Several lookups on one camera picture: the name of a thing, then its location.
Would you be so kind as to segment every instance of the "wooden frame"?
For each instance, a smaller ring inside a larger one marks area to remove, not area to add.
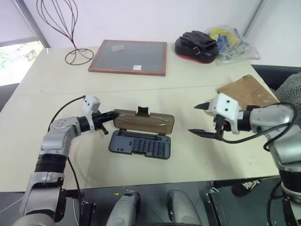
[[[106,43],[112,43],[112,42],[134,42],[134,43],[157,43],[163,45],[163,66],[162,70],[155,72],[155,71],[137,71],[137,70],[124,70],[124,69],[113,69],[113,68],[97,68],[95,67],[96,62],[99,59],[100,53],[102,51],[102,47],[105,46]],[[94,59],[89,66],[90,72],[99,72],[99,73],[117,73],[117,74],[139,74],[139,75],[154,75],[154,76],[165,76],[166,75],[166,48],[167,43],[166,42],[156,42],[156,41],[127,41],[127,40],[103,40],[103,43],[101,44],[99,50],[94,56]]]

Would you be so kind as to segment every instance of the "black cable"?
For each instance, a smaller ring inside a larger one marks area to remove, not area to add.
[[[267,219],[269,226],[273,226],[271,221],[271,202],[274,197],[274,193],[276,192],[277,188],[281,185],[281,181],[279,181],[272,189],[271,193],[269,194],[268,203],[267,203]]]
[[[74,100],[72,100],[72,101],[69,101],[69,102],[66,103],[63,107],[61,107],[61,108],[57,111],[57,113],[55,113],[55,115],[53,116],[52,120],[50,121],[50,124],[49,124],[49,126],[48,126],[48,132],[50,131],[50,125],[54,122],[54,120],[55,120],[55,118],[57,117],[57,115],[58,115],[58,114],[59,114],[66,106],[68,106],[69,104],[71,104],[71,103],[73,103],[73,102],[75,102],[75,101],[77,101],[77,100],[84,99],[85,97],[86,97],[85,95],[83,95],[82,97],[78,97],[78,98],[76,98],[76,99],[74,99]],[[69,163],[70,168],[71,168],[71,170],[72,170],[72,173],[73,173],[73,176],[74,176],[74,179],[75,179],[75,183],[76,183],[76,187],[77,187],[77,191],[78,191],[78,196],[79,196],[79,222],[80,222],[80,216],[81,216],[81,213],[80,213],[80,208],[81,208],[81,192],[80,192],[80,188],[79,188],[79,181],[78,181],[78,179],[77,179],[77,176],[76,176],[75,170],[74,170],[74,168],[73,168],[73,166],[72,166],[72,163],[71,163],[71,161],[70,161],[70,158],[68,157],[67,160],[68,160],[68,163]]]
[[[279,133],[277,136],[273,137],[272,139],[268,140],[267,143],[264,144],[263,149],[268,151],[268,152],[269,152],[269,149],[267,147],[271,143],[273,143],[275,140],[279,139],[285,133],[287,133],[294,126],[294,124],[296,123],[296,121],[298,119],[298,110],[297,110],[297,108],[294,104],[289,103],[289,102],[280,102],[280,103],[276,103],[276,104],[273,104],[273,105],[289,105],[293,109],[293,118],[292,118],[291,122],[289,123],[289,125],[281,133]]]
[[[67,5],[67,8],[69,8],[69,10],[71,11],[71,29],[70,29],[70,31],[68,30],[66,20],[61,11],[59,2],[57,0],[51,0],[51,2],[52,2],[52,7],[54,8],[56,15],[58,17],[58,20],[57,20],[58,22],[56,22],[53,19],[53,17],[49,14],[49,11],[47,10],[47,7],[45,6],[44,0],[37,0],[36,9],[37,9],[39,16],[46,24],[48,24],[51,28],[53,28],[57,32],[61,33],[63,36],[65,36],[66,38],[68,38],[71,41],[71,43],[74,47],[74,50],[72,50],[66,54],[65,62],[69,65],[83,65],[83,64],[89,62],[90,60],[92,60],[94,57],[93,51],[91,51],[87,48],[78,48],[74,43],[74,28],[75,28],[75,25],[77,23],[77,19],[79,16],[78,15],[79,11],[78,11],[75,1],[74,0],[59,1],[60,3],[65,3]],[[91,57],[84,55],[83,52],[85,52],[85,51],[90,52]],[[77,53],[82,55],[87,60],[83,63],[78,63],[78,64],[74,63]]]
[[[287,133],[293,127],[293,125],[296,123],[296,121],[298,119],[298,117],[297,117],[298,116],[298,111],[297,111],[297,108],[295,107],[294,104],[289,103],[289,102],[280,102],[280,103],[275,103],[275,104],[272,104],[272,105],[289,105],[293,109],[293,118],[292,118],[291,122],[284,123],[284,124],[281,124],[281,125],[278,125],[278,126],[274,126],[274,127],[270,128],[270,129],[267,129],[267,130],[264,130],[262,132],[259,132],[259,133],[255,134],[253,136],[249,136],[249,137],[246,137],[246,138],[243,138],[243,139],[240,139],[240,140],[226,140],[220,134],[217,134],[218,138],[221,141],[223,141],[225,143],[228,143],[228,144],[239,144],[239,143],[242,143],[242,142],[245,142],[245,141],[257,138],[257,137],[260,137],[260,136],[262,136],[264,134],[270,133],[270,132],[272,132],[274,130],[277,130],[279,128],[287,126],[281,133],[279,133],[277,136],[275,136],[274,138],[270,139],[267,143],[264,144],[263,148],[266,151],[269,151],[269,149],[267,148],[267,146],[270,145],[275,140],[277,140],[280,137],[282,137],[285,133]]]

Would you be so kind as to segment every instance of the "case lid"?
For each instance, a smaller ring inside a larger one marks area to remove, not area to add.
[[[174,116],[170,114],[148,114],[148,108],[138,107],[138,112],[115,109],[118,117],[114,126],[118,129],[131,129],[159,134],[170,134],[173,131]]]

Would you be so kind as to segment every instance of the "plastic bag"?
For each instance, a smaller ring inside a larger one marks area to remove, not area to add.
[[[220,52],[217,60],[223,63],[260,59],[257,49],[241,38],[236,28],[227,25],[213,27],[207,34],[216,40]]]

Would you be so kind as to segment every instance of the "white label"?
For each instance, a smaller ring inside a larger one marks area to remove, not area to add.
[[[244,112],[238,112],[238,116],[237,116],[237,119],[243,119],[244,117]]]
[[[134,65],[133,70],[141,71],[142,65]]]

